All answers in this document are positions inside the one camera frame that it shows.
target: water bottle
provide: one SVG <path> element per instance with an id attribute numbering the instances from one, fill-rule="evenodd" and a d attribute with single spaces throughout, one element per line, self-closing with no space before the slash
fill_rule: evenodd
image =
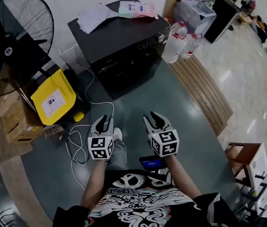
<path id="1" fill-rule="evenodd" d="M 184 46 L 184 39 L 187 35 L 187 28 L 184 22 L 174 23 L 170 29 L 169 36 L 162 54 L 167 63 L 175 63 L 178 55 Z"/>
<path id="2" fill-rule="evenodd" d="M 198 47 L 201 39 L 202 39 L 201 34 L 187 35 L 184 40 L 184 46 L 182 47 L 182 50 L 179 53 L 180 56 L 183 59 L 189 59 L 196 50 L 196 48 Z"/>

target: shoe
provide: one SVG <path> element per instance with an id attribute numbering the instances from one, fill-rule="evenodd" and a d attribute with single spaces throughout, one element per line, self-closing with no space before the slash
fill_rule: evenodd
<path id="1" fill-rule="evenodd" d="M 122 141 L 122 132 L 119 128 L 114 128 L 113 140 L 119 139 Z"/>

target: brush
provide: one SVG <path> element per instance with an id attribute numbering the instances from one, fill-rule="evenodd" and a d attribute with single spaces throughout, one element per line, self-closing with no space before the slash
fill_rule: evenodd
<path id="1" fill-rule="evenodd" d="M 44 136 L 49 137 L 54 134 L 58 134 L 64 131 L 64 128 L 60 124 L 48 125 L 44 129 Z"/>

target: cardboard box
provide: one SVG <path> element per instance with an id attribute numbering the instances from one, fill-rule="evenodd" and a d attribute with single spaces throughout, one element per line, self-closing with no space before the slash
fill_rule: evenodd
<path id="1" fill-rule="evenodd" d="M 29 142 L 7 143 L 2 129 L 2 120 L 0 118 L 0 164 L 10 159 L 26 154 L 33 147 Z"/>
<path id="2" fill-rule="evenodd" d="M 8 143 L 31 142 L 43 133 L 44 126 L 39 116 L 23 98 L 15 101 L 1 119 Z"/>
<path id="3" fill-rule="evenodd" d="M 4 93 L 12 91 L 13 88 L 10 84 L 7 84 Z M 10 106 L 20 98 L 20 94 L 17 91 L 9 93 L 0 97 L 0 117 L 2 117 Z"/>

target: standing fan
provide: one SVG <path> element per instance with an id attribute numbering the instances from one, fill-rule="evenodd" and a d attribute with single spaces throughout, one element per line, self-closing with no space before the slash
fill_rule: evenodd
<path id="1" fill-rule="evenodd" d="M 53 15 L 43 0 L 0 0 L 0 96 L 43 71 L 52 42 Z"/>

